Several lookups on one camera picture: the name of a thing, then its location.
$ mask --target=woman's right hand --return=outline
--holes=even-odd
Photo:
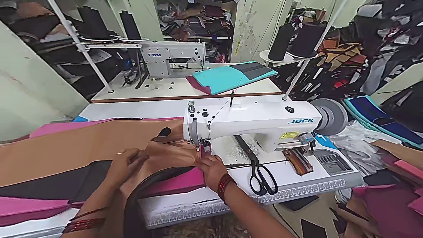
[[[220,179],[228,171],[218,155],[207,155],[195,162],[195,166],[204,173],[204,181],[207,187],[217,193]]]

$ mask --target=warning label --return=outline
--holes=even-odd
[[[285,132],[279,139],[294,138],[299,134],[299,131]]]

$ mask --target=black scissors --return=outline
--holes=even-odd
[[[247,143],[245,143],[244,139],[240,135],[236,135],[234,137],[235,137],[236,141],[238,142],[238,144],[241,146],[241,148],[244,150],[244,152],[247,154],[247,156],[251,160],[251,169],[253,171],[253,174],[251,175],[251,178],[250,178],[251,189],[254,191],[255,194],[260,195],[260,196],[263,196],[266,193],[269,193],[270,195],[275,195],[277,193],[277,184],[276,184],[276,181],[275,181],[275,178],[273,177],[273,175],[270,173],[270,171],[266,167],[264,167],[263,165],[260,164],[257,156],[252,152],[250,147],[247,145]],[[272,190],[270,188],[269,184],[264,179],[264,176],[262,175],[260,168],[263,168],[264,170],[266,170],[267,174],[272,179],[273,185],[275,186],[275,190]],[[257,180],[258,184],[260,185],[260,191],[254,190],[253,185],[251,183],[253,178],[255,178]]]

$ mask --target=hand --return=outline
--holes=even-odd
[[[139,149],[123,149],[116,155],[109,171],[107,171],[104,183],[118,188],[135,172],[139,165],[148,159],[148,155]]]
[[[220,179],[228,171],[218,155],[207,155],[195,162],[195,166],[204,172],[204,181],[207,187],[217,193]]]

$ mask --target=shelf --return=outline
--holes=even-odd
[[[173,39],[171,36],[163,36],[165,39]],[[188,39],[213,39],[211,36],[189,36]],[[228,40],[229,36],[218,36],[218,40]]]

